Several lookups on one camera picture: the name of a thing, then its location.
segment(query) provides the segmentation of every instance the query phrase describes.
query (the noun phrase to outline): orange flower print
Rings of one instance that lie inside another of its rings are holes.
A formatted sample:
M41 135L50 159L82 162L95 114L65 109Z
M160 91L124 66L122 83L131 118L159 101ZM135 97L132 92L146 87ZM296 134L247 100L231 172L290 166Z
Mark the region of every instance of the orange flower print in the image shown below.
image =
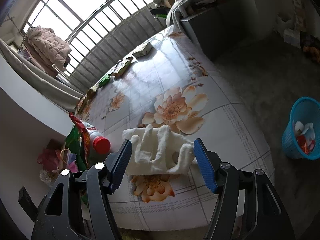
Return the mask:
M124 102L124 93L119 92L116 96L112 98L109 112L111 112L112 110L118 110L123 102Z
M184 91L180 87L173 87L156 98L156 112L145 113L142 124L151 123L153 127L167 124L172 131L188 135L202 127L204 119L197 115L207 104L208 97L198 94L195 85L188 86Z
M91 108L91 102L87 101L86 106L84 107L84 109L80 115L81 120L86 121L86 122L88 121L90 108Z
M173 189L168 182L170 174L140 175L133 176L131 182L137 187L133 192L136 196L141 195L142 201L163 201L168 196L174 197Z
M177 38L177 37L181 37L184 34L182 32L172 32L171 34L168 35L168 37L170 38Z

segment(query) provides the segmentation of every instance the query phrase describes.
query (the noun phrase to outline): green snack bag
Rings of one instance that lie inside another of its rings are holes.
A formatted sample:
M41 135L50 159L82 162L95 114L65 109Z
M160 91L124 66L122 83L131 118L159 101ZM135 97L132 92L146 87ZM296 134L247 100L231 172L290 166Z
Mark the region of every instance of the green snack bag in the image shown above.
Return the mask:
M105 74L99 81L99 88L105 86L110 81L110 76Z
M66 148L70 150L71 153L76 154L76 164L79 171L87 170L84 160L84 148L81 147L80 132L76 126L74 126L66 138Z

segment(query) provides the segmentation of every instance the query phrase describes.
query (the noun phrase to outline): blue gripper pad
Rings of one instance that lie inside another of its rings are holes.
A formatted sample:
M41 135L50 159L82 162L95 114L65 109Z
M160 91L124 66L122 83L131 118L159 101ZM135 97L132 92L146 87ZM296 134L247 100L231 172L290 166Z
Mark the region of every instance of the blue gripper pad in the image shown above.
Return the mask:
M199 141L199 139L194 141L193 152L196 156L202 177L204 179L205 185L212 193L217 193L217 184L215 180L215 172L211 166L211 163L207 157L207 149Z

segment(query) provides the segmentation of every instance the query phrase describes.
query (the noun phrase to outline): red bottle cap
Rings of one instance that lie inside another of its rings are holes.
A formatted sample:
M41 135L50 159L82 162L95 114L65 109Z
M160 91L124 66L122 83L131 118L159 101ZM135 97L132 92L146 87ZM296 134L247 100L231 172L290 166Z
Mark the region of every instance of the red bottle cap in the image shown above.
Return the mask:
M93 148L98 154L107 154L110 150L110 142L103 136L97 136L93 140Z

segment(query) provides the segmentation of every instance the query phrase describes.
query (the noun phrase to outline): pink bag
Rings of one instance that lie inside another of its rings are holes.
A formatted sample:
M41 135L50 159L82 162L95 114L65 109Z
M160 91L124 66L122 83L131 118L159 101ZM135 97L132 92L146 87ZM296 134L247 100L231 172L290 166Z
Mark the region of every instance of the pink bag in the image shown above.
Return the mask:
M37 163L43 164L45 171L56 171L59 166L59 159L55 150L43 149L38 156Z

